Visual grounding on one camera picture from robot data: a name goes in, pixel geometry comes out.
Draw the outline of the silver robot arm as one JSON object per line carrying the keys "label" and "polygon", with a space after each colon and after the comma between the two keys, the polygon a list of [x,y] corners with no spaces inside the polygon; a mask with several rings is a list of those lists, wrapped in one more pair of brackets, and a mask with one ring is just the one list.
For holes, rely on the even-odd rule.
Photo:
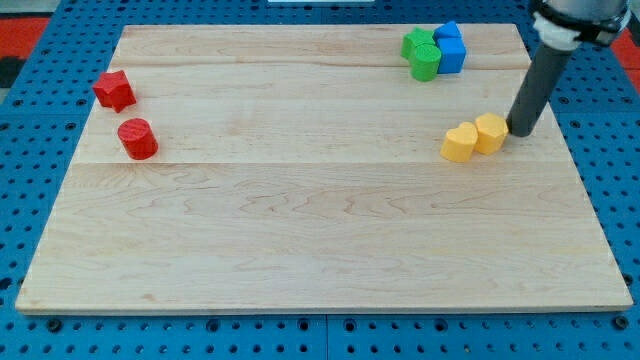
{"label": "silver robot arm", "polygon": [[632,19],[628,0],[530,0],[528,10],[542,43],[564,52],[581,43],[608,47]]}

